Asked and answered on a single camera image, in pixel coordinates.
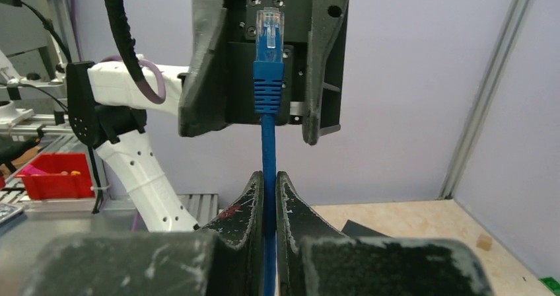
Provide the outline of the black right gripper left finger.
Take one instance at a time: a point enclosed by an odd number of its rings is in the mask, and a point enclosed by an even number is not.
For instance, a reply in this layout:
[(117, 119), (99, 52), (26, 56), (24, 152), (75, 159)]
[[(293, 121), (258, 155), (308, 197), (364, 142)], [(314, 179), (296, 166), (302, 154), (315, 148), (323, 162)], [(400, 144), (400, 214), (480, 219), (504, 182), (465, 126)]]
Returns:
[(244, 191), (192, 232), (65, 235), (39, 254), (22, 295), (261, 295), (260, 171)]

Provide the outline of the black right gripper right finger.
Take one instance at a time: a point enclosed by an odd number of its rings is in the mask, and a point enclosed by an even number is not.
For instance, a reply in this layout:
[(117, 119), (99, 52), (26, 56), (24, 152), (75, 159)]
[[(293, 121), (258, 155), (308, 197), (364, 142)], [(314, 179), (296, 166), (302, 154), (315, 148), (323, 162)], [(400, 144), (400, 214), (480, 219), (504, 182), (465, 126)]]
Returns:
[(453, 239), (350, 237), (276, 178), (281, 295), (492, 295), (479, 258)]

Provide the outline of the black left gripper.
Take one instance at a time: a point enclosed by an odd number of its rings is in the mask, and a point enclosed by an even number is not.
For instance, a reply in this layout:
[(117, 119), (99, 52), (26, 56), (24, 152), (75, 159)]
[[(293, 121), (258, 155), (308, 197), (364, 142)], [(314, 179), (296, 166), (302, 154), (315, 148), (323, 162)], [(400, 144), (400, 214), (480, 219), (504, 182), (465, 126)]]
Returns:
[(273, 114), (278, 126), (301, 125), (309, 145), (339, 131), (348, 6), (349, 0), (192, 0), (180, 136), (226, 126), (225, 86), (230, 124)]

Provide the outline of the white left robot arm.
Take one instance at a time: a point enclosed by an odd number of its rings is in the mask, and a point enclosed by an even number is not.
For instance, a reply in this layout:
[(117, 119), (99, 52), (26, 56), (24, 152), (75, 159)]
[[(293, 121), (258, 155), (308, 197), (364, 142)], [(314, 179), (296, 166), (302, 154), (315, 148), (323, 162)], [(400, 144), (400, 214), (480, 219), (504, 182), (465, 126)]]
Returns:
[(182, 137), (261, 126), (266, 178), (276, 174), (275, 126), (300, 125), (309, 145), (340, 129), (349, 0), (192, 0), (187, 66), (141, 61), (124, 0), (104, 6), (118, 54), (68, 64), (70, 122), (118, 174), (148, 230), (198, 224), (153, 154), (147, 110), (177, 117)]

